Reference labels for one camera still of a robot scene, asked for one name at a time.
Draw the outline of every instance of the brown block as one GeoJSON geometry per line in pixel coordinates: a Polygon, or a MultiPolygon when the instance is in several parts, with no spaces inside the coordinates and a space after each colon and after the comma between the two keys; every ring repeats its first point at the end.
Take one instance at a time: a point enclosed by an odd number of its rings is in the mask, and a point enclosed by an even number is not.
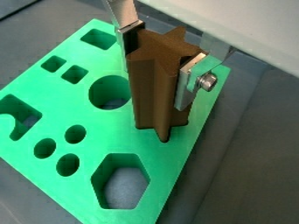
{"type": "Polygon", "coordinates": [[[196,45],[184,42],[184,33],[183,27],[164,35],[140,30],[139,48],[126,56],[135,126],[139,129],[154,128],[162,142],[170,140],[172,126],[188,123],[192,107],[190,105],[184,111],[174,107],[180,67],[202,52],[196,45]]]}

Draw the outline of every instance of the green board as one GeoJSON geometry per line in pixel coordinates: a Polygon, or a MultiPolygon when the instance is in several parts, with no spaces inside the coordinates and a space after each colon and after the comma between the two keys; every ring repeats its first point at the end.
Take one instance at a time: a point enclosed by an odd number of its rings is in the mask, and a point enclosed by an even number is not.
{"type": "Polygon", "coordinates": [[[83,223],[155,223],[228,77],[199,91],[190,124],[162,143],[135,128],[115,28],[92,20],[0,92],[0,156],[83,223]],[[116,109],[103,105],[120,99],[116,109]],[[136,167],[148,186],[134,209],[111,209],[114,170],[136,167]]]}

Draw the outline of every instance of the screw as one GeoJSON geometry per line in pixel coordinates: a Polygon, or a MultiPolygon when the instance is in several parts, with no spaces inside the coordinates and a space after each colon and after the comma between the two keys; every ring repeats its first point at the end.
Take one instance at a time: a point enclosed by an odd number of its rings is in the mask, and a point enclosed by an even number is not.
{"type": "Polygon", "coordinates": [[[218,84],[218,77],[212,73],[206,73],[202,77],[198,78],[199,88],[203,88],[210,92],[218,84]]]}

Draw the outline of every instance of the circular hole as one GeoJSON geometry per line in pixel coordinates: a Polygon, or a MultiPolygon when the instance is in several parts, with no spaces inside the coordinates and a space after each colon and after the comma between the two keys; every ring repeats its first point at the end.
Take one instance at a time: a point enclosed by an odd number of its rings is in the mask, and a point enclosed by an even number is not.
{"type": "Polygon", "coordinates": [[[68,128],[66,132],[66,140],[70,144],[79,143],[87,135],[87,131],[83,126],[74,125],[68,128]]]}
{"type": "Polygon", "coordinates": [[[80,168],[80,159],[75,154],[67,154],[59,160],[56,165],[58,173],[63,177],[68,177],[72,175],[76,170],[80,168]]]}
{"type": "Polygon", "coordinates": [[[56,143],[51,138],[43,139],[34,147],[34,155],[38,158],[47,158],[55,152],[56,143]]]}
{"type": "Polygon", "coordinates": [[[90,88],[88,99],[99,109],[118,109],[124,106],[131,99],[127,79],[116,75],[98,79],[90,88]]]}

